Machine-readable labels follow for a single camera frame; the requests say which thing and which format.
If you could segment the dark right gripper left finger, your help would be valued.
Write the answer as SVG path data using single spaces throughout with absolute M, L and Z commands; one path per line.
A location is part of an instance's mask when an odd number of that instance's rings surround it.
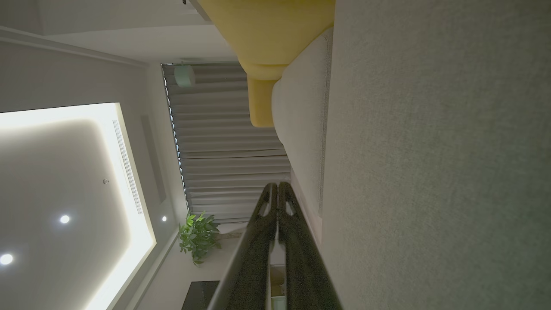
M 267 308 L 269 257 L 277 231 L 277 194 L 275 183 L 267 184 L 261 192 L 209 310 Z

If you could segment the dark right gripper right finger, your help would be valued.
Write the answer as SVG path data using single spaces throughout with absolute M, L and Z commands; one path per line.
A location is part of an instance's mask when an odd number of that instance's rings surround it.
M 288 310 L 341 310 L 336 290 L 287 182 L 278 185 L 278 241 L 285 248 Z

